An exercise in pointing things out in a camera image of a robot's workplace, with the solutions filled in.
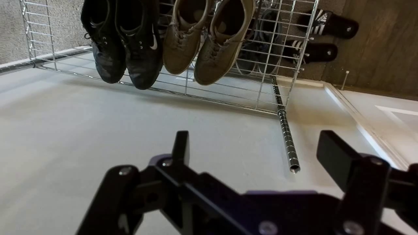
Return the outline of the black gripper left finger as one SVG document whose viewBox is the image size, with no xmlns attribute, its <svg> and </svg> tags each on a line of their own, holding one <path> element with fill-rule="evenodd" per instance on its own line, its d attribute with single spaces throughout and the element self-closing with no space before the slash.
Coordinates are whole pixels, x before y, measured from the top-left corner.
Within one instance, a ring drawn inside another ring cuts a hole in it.
<svg viewBox="0 0 418 235">
<path fill-rule="evenodd" d="M 172 152 L 152 157 L 145 170 L 133 165 L 111 167 L 75 235 L 134 235 L 143 214 L 154 210 L 179 227 L 181 203 L 173 176 L 188 165 L 188 150 L 188 132 L 179 131 Z"/>
</svg>

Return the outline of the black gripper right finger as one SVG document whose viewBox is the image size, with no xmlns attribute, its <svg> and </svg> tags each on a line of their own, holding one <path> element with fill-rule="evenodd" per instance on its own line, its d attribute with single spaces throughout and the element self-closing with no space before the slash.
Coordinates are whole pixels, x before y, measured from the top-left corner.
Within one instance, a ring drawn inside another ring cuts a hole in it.
<svg viewBox="0 0 418 235">
<path fill-rule="evenodd" d="M 399 235 L 381 221 L 391 209 L 418 230 L 418 165 L 397 170 L 382 158 L 363 154 L 333 131 L 321 131 L 316 158 L 343 192 L 334 230 L 342 235 Z"/>
</svg>

